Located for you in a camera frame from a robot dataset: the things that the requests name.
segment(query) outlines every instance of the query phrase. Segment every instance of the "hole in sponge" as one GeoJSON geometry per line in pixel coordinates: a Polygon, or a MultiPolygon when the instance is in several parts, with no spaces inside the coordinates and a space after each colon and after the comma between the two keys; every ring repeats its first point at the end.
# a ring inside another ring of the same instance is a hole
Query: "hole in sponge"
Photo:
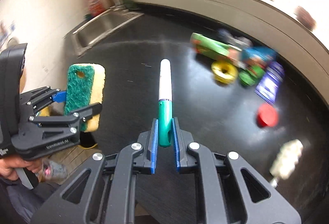
{"type": "Polygon", "coordinates": [[[81,72],[81,71],[76,71],[75,74],[79,77],[79,78],[84,78],[85,77],[85,73],[81,72]]]}

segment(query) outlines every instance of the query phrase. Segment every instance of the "stainless steel sink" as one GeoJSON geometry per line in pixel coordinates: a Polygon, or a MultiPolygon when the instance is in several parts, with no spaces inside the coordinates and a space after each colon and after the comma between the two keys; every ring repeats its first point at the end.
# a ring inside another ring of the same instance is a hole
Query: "stainless steel sink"
{"type": "Polygon", "coordinates": [[[115,30],[125,26],[141,15],[143,13],[109,9],[96,16],[73,32],[72,39],[75,53],[81,56],[115,30]]]}

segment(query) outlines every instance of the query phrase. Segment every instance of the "red cap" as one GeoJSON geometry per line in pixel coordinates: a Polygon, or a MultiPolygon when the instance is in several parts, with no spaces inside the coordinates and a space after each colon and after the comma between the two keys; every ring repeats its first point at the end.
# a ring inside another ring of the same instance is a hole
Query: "red cap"
{"type": "Polygon", "coordinates": [[[274,127],[279,121],[278,112],[268,103],[264,103],[258,109],[257,121],[262,127],[274,127]]]}

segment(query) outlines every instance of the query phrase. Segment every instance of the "green and white marker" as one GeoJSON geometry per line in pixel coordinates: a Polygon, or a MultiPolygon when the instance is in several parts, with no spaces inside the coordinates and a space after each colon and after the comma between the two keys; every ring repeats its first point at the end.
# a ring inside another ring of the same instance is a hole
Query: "green and white marker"
{"type": "Polygon", "coordinates": [[[167,59],[160,64],[159,80],[159,146],[169,147],[172,126],[172,92],[170,62],[167,59]]]}

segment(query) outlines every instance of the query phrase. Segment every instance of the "purple tube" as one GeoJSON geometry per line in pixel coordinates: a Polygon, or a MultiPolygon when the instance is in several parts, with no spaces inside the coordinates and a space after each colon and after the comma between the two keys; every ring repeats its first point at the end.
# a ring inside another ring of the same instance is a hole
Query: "purple tube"
{"type": "Polygon", "coordinates": [[[285,72],[282,65],[277,62],[272,62],[266,69],[266,74],[263,76],[257,85],[255,92],[261,96],[266,102],[273,105],[276,92],[283,81],[285,72]]]}

